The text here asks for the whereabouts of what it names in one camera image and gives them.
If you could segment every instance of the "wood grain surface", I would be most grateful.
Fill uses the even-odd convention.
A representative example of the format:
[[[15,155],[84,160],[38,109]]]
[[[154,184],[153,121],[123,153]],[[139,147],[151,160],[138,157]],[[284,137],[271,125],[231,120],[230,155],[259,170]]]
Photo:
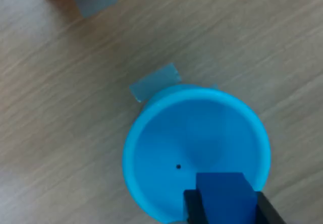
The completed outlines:
[[[119,0],[88,19],[73,0],[0,0],[0,223],[156,223],[121,158],[129,85],[169,62],[259,114],[266,195],[322,224],[323,0]]]

